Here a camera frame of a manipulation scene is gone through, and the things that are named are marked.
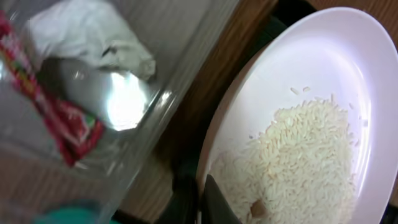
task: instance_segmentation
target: cooked rice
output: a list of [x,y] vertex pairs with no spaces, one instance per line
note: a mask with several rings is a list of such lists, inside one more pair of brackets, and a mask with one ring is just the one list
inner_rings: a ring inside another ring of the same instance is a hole
[[[228,149],[210,174],[243,223],[347,223],[354,205],[348,112],[315,100],[275,113],[243,150]],[[262,200],[267,216],[255,219]]]

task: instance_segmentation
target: red wrapper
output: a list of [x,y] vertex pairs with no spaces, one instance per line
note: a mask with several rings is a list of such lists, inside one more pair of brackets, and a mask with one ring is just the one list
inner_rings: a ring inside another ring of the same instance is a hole
[[54,98],[41,89],[18,38],[2,12],[0,56],[12,75],[11,83],[31,100],[56,140],[66,163],[74,165],[94,148],[103,133],[103,124],[76,106]]

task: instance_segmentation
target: white cloth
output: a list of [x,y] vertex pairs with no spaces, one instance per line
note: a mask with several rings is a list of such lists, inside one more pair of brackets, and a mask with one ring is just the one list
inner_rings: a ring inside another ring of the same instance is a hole
[[27,22],[22,41],[36,69],[46,58],[58,57],[130,70],[143,80],[155,73],[153,56],[105,0],[57,3]]

